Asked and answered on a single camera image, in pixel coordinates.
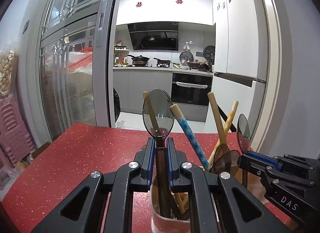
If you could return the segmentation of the black range hood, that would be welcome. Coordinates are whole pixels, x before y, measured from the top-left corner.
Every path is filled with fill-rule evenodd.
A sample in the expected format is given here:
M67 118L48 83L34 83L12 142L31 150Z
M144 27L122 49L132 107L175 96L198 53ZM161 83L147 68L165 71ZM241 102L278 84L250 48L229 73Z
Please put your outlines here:
M127 24L127 28L134 50L178 51L178 22L137 22Z

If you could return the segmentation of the large dark translucent spoon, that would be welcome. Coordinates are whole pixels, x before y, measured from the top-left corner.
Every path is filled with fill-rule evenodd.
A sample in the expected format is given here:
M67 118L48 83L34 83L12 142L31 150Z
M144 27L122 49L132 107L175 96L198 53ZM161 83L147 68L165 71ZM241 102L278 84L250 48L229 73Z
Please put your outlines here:
M159 212L162 217L169 218L171 217L171 193L168 182L167 148L165 146L165 139L170 134L174 124L174 117L170 111L172 101L165 90L158 88L149 91L148 98L151 101L161 134L154 134L149 113L144 103L143 122L147 132L152 136L156 143L155 158Z

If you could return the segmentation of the floral yellow bamboo chopstick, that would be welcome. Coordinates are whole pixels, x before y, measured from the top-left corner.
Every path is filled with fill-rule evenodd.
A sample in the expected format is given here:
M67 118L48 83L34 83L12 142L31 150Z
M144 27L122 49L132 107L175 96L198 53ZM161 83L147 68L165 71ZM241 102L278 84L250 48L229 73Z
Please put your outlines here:
M238 101L234 101L233 102L231 111L229 112L228 116L226 116L225 113L219 108L219 113L223 117L223 119L225 120L225 124L223 126L223 130L224 130L225 136L227 136L229 130L231 132L236 132L236 127L233 125L233 120L234 120L235 113L236 113L236 110L238 108L238 105L239 105ZM220 140L217 141L217 143L216 143L216 145L215 145L215 147L214 147L214 149L212 151L212 154L209 157L208 161L209 161L209 164L211 166L214 163L214 155L215 155L215 152L216 152L216 150L217 150L219 145L220 145Z

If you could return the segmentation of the black built-in oven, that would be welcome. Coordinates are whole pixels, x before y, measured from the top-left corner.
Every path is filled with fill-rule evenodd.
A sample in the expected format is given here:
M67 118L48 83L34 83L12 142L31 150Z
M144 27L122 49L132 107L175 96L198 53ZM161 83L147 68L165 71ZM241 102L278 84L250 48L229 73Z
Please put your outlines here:
M211 76L172 74L171 100L175 103L208 106L207 94L211 92Z

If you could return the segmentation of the beige plastic cutlery holder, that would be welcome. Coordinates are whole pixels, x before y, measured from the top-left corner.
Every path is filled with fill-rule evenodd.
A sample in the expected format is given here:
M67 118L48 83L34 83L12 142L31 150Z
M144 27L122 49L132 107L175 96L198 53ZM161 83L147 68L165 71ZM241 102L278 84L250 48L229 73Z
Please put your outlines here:
M248 190L263 204L267 203L264 197L265 189L260 178L248 175ZM151 230L152 232L190 232L190 221L177 220L176 218L165 218L160 215L158 203L157 176L153 173L152 186L150 189L150 205L152 210Z

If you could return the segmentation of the pink plastic stool stack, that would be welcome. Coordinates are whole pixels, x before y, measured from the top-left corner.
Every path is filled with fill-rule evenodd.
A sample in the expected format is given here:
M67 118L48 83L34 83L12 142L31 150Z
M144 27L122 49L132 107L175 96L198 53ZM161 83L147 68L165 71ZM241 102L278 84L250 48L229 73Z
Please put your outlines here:
M1 98L1 162L11 169L35 146L13 95Z

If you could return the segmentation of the black wok on stove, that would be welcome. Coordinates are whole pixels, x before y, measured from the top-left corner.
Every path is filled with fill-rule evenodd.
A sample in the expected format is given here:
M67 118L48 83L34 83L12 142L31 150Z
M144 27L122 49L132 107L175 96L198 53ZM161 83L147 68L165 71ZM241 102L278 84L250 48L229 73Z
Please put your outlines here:
M146 66L148 64L148 61L149 61L148 57L144 57L142 55L134 56L134 55L128 54L127 56L131 57L132 64L134 66Z

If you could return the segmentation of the plain bamboo chopstick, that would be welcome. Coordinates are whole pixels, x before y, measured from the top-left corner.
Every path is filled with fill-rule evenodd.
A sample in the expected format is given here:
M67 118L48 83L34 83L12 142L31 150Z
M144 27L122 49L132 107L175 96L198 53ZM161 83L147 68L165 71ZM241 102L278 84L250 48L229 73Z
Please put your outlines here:
M221 116L220 116L220 113L219 113L219 108L218 108L214 93L213 92L209 92L207 94L207 96L208 96L208 99L209 99L209 102L210 102L210 106L211 106L211 109L212 109L212 112L213 112L213 117L214 117L214 120L215 120L217 132L219 134L220 143L223 143L223 144L226 145L227 144L226 136L225 136L225 132L224 132L224 129L223 129Z

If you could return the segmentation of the glass sliding door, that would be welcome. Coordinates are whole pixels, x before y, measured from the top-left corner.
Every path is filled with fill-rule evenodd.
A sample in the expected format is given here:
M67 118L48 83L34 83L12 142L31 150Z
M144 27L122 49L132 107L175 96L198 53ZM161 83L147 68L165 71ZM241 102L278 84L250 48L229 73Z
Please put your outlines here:
M113 127L113 48L119 0L30 0L21 68L37 144L76 122Z

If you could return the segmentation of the blue patterned chopstick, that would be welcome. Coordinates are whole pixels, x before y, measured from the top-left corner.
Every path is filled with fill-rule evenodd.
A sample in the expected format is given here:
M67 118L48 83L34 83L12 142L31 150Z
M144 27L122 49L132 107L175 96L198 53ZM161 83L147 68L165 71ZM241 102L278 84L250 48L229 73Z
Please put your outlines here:
M208 159L206 158L204 151L202 147L200 146L199 142L197 141L197 138L195 137L191 127L189 126L187 120L185 119L185 116L181 112L179 106L177 104L173 104L170 107L171 112L173 113L175 119L177 120L178 124L180 125L181 129L183 130L185 136L187 137L189 143L191 144L194 152L196 153L199 161L201 162L203 168L206 171L209 171L210 164L208 162Z

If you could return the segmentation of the white refrigerator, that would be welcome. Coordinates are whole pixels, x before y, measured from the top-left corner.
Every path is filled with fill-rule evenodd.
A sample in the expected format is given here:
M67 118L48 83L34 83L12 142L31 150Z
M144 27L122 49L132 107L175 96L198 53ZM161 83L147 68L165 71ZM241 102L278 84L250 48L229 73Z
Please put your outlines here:
M238 101L250 135L263 109L268 72L268 26L263 0L213 0L215 62L212 82L217 105L228 114Z

